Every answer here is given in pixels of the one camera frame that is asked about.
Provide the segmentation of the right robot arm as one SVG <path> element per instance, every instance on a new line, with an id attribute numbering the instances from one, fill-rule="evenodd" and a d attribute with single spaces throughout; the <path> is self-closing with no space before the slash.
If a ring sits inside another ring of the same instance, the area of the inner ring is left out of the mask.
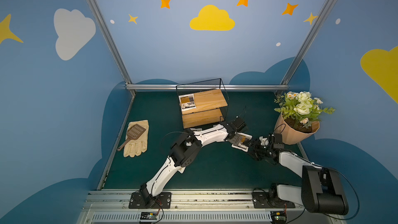
<path id="1" fill-rule="evenodd" d="M 348 214 L 349 205 L 338 171 L 316 165 L 286 149 L 279 133 L 243 144 L 256 161 L 270 158 L 301 178 L 300 187 L 272 183 L 267 193 L 270 206 L 293 203 L 305 207 L 310 213 Z"/>

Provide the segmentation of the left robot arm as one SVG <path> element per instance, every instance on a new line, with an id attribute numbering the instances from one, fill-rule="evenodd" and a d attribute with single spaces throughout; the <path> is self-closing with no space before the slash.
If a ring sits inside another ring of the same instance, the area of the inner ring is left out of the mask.
<path id="1" fill-rule="evenodd" d="M 157 196 L 163 191 L 166 184 L 176 172 L 183 173 L 197 157 L 200 150 L 209 144 L 229 142 L 231 146 L 244 152 L 248 147 L 245 141 L 251 141 L 252 136 L 242 130 L 246 123 L 240 117 L 233 121 L 221 121 L 209 129 L 188 128 L 180 133 L 180 136 L 171 146 L 171 150 L 162 167 L 155 176 L 142 184 L 139 193 L 143 200 L 143 206 L 151 208 L 155 206 Z"/>

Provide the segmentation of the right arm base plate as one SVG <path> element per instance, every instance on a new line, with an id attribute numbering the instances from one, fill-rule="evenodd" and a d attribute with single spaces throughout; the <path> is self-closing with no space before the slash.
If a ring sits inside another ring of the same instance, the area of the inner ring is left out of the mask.
<path id="1" fill-rule="evenodd" d="M 252 193 L 254 208 L 295 208 L 295 204 L 281 200 L 278 196 L 269 195 L 268 192 L 255 191 Z"/>

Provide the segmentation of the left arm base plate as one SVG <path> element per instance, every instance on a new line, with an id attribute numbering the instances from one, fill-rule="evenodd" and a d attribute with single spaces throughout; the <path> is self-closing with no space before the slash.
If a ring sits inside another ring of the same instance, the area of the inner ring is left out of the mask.
<path id="1" fill-rule="evenodd" d="M 171 192 L 162 192 L 156 197 L 143 196 L 140 192 L 136 191 L 131 194 L 129 200 L 129 209 L 155 209 L 163 208 L 169 209 L 171 207 Z"/>

